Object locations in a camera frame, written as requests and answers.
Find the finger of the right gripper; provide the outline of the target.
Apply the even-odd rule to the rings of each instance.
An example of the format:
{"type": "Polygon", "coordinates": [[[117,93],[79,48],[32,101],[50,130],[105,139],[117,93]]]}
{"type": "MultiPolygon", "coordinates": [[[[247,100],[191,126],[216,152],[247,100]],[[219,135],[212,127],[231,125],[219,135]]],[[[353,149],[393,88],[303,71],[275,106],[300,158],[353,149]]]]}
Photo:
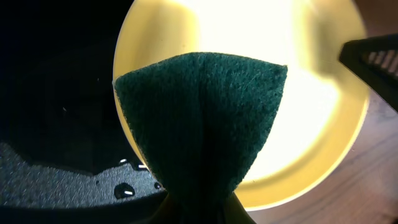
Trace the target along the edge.
{"type": "Polygon", "coordinates": [[[397,34],[351,40],[339,61],[397,110],[397,34]]]}

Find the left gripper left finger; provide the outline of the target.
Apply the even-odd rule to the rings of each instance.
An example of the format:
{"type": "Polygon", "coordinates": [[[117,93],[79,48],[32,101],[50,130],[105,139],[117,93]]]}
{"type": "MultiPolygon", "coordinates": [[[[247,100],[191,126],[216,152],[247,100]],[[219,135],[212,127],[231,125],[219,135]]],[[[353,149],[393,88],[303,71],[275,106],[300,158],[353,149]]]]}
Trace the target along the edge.
{"type": "Polygon", "coordinates": [[[182,204],[170,194],[166,196],[157,211],[138,224],[186,224],[182,204]]]}

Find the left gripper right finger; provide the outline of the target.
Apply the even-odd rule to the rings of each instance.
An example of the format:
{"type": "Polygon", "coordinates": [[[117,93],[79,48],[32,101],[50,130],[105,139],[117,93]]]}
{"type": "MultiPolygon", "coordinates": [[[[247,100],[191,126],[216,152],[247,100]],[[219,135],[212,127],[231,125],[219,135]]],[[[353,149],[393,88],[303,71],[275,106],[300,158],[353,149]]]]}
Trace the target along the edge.
{"type": "Polygon", "coordinates": [[[232,193],[223,204],[225,224],[256,224],[245,211],[235,193],[232,193]]]}

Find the yellow plate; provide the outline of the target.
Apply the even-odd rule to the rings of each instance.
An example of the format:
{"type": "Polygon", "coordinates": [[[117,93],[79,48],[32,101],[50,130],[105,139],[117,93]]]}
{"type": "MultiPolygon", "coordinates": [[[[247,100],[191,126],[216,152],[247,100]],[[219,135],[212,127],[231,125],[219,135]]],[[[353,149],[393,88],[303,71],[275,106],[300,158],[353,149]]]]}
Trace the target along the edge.
{"type": "Polygon", "coordinates": [[[368,87],[338,57],[366,31],[352,0],[135,0],[113,75],[187,52],[243,55],[288,67],[269,137],[235,193],[256,211],[325,180],[363,125],[368,87]]]}

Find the green yellow sponge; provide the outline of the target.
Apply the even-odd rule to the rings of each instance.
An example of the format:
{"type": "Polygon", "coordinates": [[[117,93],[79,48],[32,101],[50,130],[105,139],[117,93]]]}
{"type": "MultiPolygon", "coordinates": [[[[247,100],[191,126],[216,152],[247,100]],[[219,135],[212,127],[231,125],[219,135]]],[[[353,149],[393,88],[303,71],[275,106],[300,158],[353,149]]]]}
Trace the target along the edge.
{"type": "Polygon", "coordinates": [[[192,52],[120,76],[129,130],[169,194],[209,209],[242,181],[264,146],[288,68],[238,55],[192,52]]]}

